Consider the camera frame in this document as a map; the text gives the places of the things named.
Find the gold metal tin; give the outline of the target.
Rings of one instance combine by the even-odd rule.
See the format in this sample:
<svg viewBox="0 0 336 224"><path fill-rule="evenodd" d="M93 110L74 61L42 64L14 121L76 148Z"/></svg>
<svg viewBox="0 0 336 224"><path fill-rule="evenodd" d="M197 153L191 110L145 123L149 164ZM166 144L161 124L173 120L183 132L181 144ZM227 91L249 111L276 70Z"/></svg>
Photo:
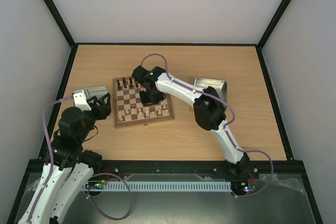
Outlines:
<svg viewBox="0 0 336 224"><path fill-rule="evenodd" d="M223 105L220 101L214 99L217 97L221 101L227 102L227 82L224 80L207 79L207 78L194 78L194 85L190 88L192 92L202 91L207 95L204 95L204 105L199 108L190 106L190 111L195 115L200 113L201 110L205 111L208 108L211 112L224 114L226 105Z"/></svg>

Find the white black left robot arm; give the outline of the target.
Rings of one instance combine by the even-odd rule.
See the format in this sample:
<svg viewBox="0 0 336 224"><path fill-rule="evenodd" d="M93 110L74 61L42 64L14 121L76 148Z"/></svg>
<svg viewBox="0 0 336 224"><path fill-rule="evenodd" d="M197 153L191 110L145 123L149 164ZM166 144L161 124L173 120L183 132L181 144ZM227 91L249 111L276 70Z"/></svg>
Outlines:
<svg viewBox="0 0 336 224"><path fill-rule="evenodd" d="M84 183L101 168L102 156L82 145L95 123L111 114L111 95L77 91L70 98L73 106L62 112L54 136L46 138L41 178L19 223L62 223Z"/></svg>

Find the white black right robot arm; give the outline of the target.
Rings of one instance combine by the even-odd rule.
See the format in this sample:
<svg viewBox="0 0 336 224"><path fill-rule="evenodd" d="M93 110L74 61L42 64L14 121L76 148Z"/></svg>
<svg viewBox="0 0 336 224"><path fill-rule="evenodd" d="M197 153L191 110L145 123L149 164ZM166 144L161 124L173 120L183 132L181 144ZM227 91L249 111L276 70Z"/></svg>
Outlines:
<svg viewBox="0 0 336 224"><path fill-rule="evenodd" d="M222 148L230 174L239 178L247 172L249 157L235 140L226 120L224 101L213 87L202 89L193 86L158 66L151 71L137 66L132 78L145 88L140 92L143 105L156 105L169 94L193 107L197 125L210 131Z"/></svg>

